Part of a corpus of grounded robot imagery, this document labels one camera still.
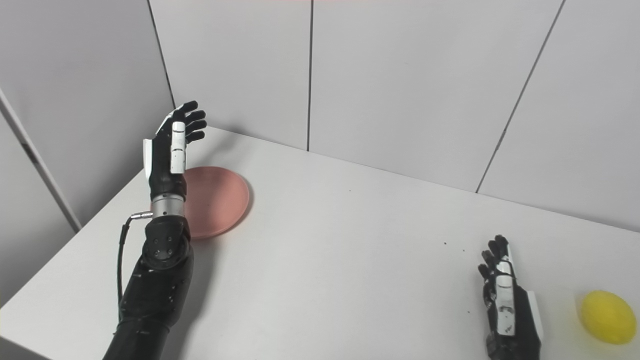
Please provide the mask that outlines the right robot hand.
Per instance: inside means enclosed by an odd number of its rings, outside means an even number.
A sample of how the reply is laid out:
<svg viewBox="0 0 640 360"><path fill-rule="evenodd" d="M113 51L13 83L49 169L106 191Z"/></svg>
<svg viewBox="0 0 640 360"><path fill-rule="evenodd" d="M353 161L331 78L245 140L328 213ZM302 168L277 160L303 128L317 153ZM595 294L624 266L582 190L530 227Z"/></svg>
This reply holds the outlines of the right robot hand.
<svg viewBox="0 0 640 360"><path fill-rule="evenodd" d="M490 360L539 360L543 328L535 293L519 285L509 241L501 234L487 242L482 298L489 333L486 351Z"/></svg>

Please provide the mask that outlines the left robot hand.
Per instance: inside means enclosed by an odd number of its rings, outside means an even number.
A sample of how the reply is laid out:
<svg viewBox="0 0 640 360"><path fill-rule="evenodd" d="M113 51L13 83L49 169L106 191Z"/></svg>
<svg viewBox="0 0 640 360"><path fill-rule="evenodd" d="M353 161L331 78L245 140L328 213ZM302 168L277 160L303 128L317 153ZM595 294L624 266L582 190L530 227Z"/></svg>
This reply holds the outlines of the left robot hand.
<svg viewBox="0 0 640 360"><path fill-rule="evenodd" d="M205 137L208 125L206 112L199 110L196 100L179 105L164 117L152 139L144 139L144 171L150 187L150 199L163 194L174 194L186 199L186 182L183 171L172 171L172 139L174 123L183 123L185 145Z"/></svg>

